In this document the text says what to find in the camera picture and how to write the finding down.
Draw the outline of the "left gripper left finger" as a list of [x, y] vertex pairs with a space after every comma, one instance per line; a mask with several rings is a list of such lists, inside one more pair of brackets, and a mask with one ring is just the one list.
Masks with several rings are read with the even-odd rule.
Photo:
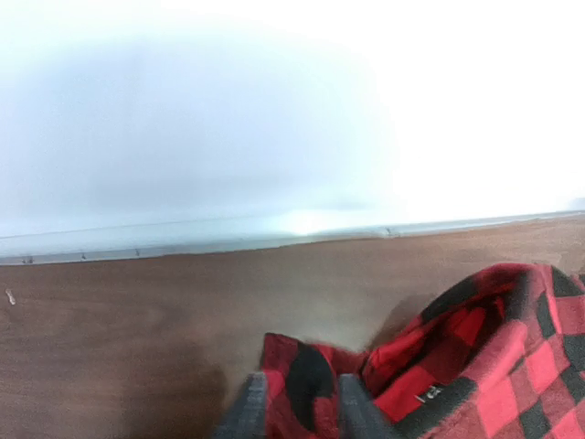
[[263, 372], [250, 374], [214, 430], [212, 438], [266, 438], [267, 397], [266, 375]]

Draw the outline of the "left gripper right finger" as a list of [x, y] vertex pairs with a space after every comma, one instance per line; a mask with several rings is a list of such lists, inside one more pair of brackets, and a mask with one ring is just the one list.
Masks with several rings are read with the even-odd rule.
[[397, 438], [396, 430], [385, 420], [369, 393], [355, 375], [339, 377], [339, 412], [342, 438]]

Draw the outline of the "red black plaid shirt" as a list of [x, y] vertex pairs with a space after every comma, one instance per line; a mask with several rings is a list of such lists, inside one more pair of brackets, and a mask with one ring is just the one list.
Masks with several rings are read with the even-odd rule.
[[365, 352], [269, 333], [270, 438], [338, 438], [342, 376], [356, 379], [390, 438], [581, 438], [584, 279], [501, 263], [438, 296]]

